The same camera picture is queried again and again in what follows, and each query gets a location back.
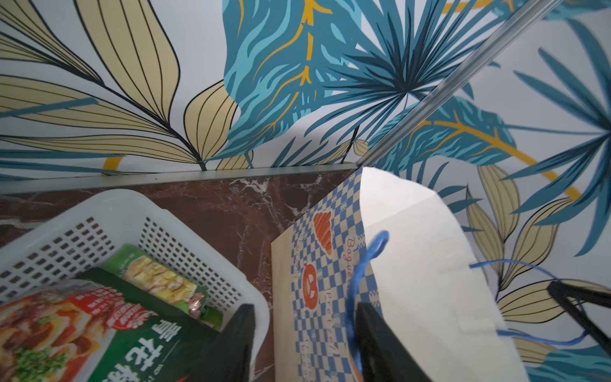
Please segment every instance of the marble surface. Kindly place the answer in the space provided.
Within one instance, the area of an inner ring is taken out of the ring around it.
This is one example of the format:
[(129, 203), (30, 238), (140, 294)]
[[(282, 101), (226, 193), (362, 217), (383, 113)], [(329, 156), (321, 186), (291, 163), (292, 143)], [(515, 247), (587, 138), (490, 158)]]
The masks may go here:
[[(169, 210), (242, 271), (273, 309), (271, 242), (349, 172), (133, 186)], [(104, 189), (0, 196), (0, 246)], [(273, 322), (257, 382), (274, 381)]]

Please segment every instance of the tropical leaf print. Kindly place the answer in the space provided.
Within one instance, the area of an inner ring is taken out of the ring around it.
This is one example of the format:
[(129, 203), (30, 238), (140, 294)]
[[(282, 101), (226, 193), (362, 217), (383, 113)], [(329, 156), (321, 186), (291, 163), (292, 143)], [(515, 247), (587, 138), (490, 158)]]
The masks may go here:
[[(539, 226), (538, 223), (551, 214), (565, 208), (571, 202), (570, 198), (555, 200), (541, 207), (540, 210), (533, 214), (524, 224), (518, 235), (518, 241), (514, 247), (511, 259), (532, 265), (543, 263), (554, 247), (558, 225)], [(507, 271), (501, 277), (500, 290), (506, 289), (516, 276), (532, 269), (532, 267), (527, 265), (509, 264)]]
[[(49, 160), (83, 160), (91, 158), (117, 158), (120, 156), (109, 154), (91, 154), (75, 152), (56, 152), (39, 150), (0, 150), (0, 169), (18, 170), (19, 174), (27, 174), (29, 171), (56, 171), (56, 172), (89, 172), (97, 174), (114, 175), (120, 174), (118, 171), (99, 169), (94, 167), (68, 166), (66, 164), (53, 164)], [(30, 177), (0, 174), (0, 181), (7, 180), (27, 180)]]
[(329, 67), (348, 64), (339, 52), (360, 30), (356, 5), (335, 0), (229, 0), (223, 20), (225, 86), (241, 115), (214, 159), (251, 150), (328, 103), (323, 84), (338, 81)]
[(165, 125), (180, 70), (147, 0), (75, 0), (87, 35), (123, 91)]
[[(89, 94), (44, 81), (0, 75), (0, 112), (89, 97)], [(94, 105), (36, 112), (19, 118), (70, 127), (126, 129), (170, 135), (159, 125), (103, 100), (98, 100)]]
[(520, 359), (523, 362), (530, 362), (533, 364), (542, 364), (549, 353), (556, 350), (556, 348), (552, 345), (526, 340), (523, 338), (514, 338), (513, 342), (516, 349), (518, 349)]
[(227, 132), (237, 107), (227, 94), (223, 81), (210, 86), (189, 102), (185, 110), (185, 130), (189, 142), (203, 160), (211, 158), (227, 142)]
[(552, 169), (571, 164), (559, 177), (553, 179), (552, 183), (528, 198), (517, 211), (531, 210), (566, 192), (598, 156), (595, 174), (584, 193), (575, 197), (571, 205), (538, 223), (538, 225), (560, 224), (572, 219), (596, 200), (596, 213), (590, 234), (583, 248), (576, 254), (576, 256), (580, 256), (586, 254), (596, 244), (611, 212), (609, 208), (609, 205), (611, 205), (611, 65), (602, 45), (588, 28), (575, 20), (568, 20), (567, 23), (583, 45), (603, 89), (605, 99), (599, 100), (594, 96), (594, 92), (589, 90), (573, 72), (543, 49), (539, 49), (541, 58), (573, 97), (532, 76), (519, 72), (516, 72), (516, 75), (543, 97), (590, 126), (597, 128), (600, 133), (590, 141), (578, 144), (539, 163), (532, 164), (511, 174), (507, 179), (540, 173), (545, 174)]
[(477, 172), (492, 206), (500, 238), (506, 242), (516, 229), (520, 217), (519, 214), (512, 213), (520, 206), (518, 187), (512, 180), (503, 180), (507, 173), (495, 164), (478, 166)]
[(442, 155), (484, 166), (509, 158), (516, 144), (503, 120), (461, 97), (452, 97), (409, 136), (402, 139), (376, 167), (408, 170), (415, 163)]
[[(547, 292), (552, 280), (534, 282), (512, 291), (501, 298), (497, 305), (505, 321), (523, 323), (544, 323), (551, 321), (565, 312)], [(608, 288), (593, 282), (563, 279), (562, 282), (593, 291), (609, 293)]]
[(567, 20), (582, 13), (611, 7), (611, 0), (565, 0), (545, 16), (545, 20)]
[[(1, 58), (46, 62), (62, 67), (93, 82), (102, 82), (100, 76), (89, 65), (68, 49), (49, 30), (30, 0), (0, 1), (0, 20), (28, 36), (53, 54), (51, 56), (4, 35), (2, 42), (5, 46), (10, 44), (10, 50), (13, 53), (8, 55), (7, 52), (3, 52)], [(16, 51), (22, 52), (20, 57), (15, 56)]]
[(372, 26), (379, 46), (360, 30), (353, 35), (362, 49), (347, 46), (343, 57), (351, 65), (334, 68), (342, 81), (326, 85), (339, 91), (327, 102), (350, 104), (329, 113), (306, 131), (318, 131), (322, 124), (341, 118), (322, 135), (321, 142), (342, 130), (339, 143), (357, 127), (361, 127), (357, 138), (366, 136), (364, 140), (369, 141), (403, 100), (405, 106), (408, 96), (416, 102), (422, 100), (506, 20), (495, 17), (476, 27), (496, 7), (507, 6), (502, 0), (492, 0), (476, 12), (471, 11), (477, 0), (463, 4), (461, 11), (457, 11), (460, 0), (455, 0), (445, 16), (446, 0), (426, 0), (421, 15), (416, 14), (415, 1), (407, 0), (404, 23), (394, 0), (381, 0), (379, 5), (372, 0), (355, 2)]
[(92, 135), (69, 138), (22, 138), (0, 136), (0, 140), (65, 152), (140, 155), (181, 163), (196, 163), (197, 160), (179, 145), (160, 139), (130, 135)]

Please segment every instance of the leaf pattern wallpaper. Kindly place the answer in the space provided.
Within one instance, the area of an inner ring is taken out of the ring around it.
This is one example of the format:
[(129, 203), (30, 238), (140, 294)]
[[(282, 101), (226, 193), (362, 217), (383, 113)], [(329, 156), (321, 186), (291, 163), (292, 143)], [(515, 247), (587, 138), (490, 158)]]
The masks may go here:
[(0, 0), (0, 180), (355, 162), (523, 4)]
[[(611, 292), (609, 5), (560, 4), (376, 164), (436, 190), (480, 261), (524, 263), (484, 272), (536, 382), (611, 379), (611, 357), (529, 266)], [(607, 308), (573, 304), (611, 332)]]

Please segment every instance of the food package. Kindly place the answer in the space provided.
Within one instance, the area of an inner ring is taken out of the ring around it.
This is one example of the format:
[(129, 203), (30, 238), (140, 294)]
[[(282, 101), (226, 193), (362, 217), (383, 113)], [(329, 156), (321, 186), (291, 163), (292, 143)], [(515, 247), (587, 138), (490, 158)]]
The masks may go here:
[(199, 318), (208, 290), (175, 274), (129, 244), (115, 253), (102, 269)]
[(217, 335), (92, 268), (0, 307), (0, 381), (176, 382)]

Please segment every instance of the paper bag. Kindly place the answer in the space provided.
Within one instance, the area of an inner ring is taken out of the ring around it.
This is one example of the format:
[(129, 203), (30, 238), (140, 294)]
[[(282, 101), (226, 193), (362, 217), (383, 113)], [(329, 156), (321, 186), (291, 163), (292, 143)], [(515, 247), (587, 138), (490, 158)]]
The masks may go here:
[(367, 244), (356, 303), (385, 319), (424, 372), (442, 381), (527, 381), (463, 231), (437, 194), (359, 169), (272, 244), (276, 381), (357, 381), (346, 338), (346, 293)]

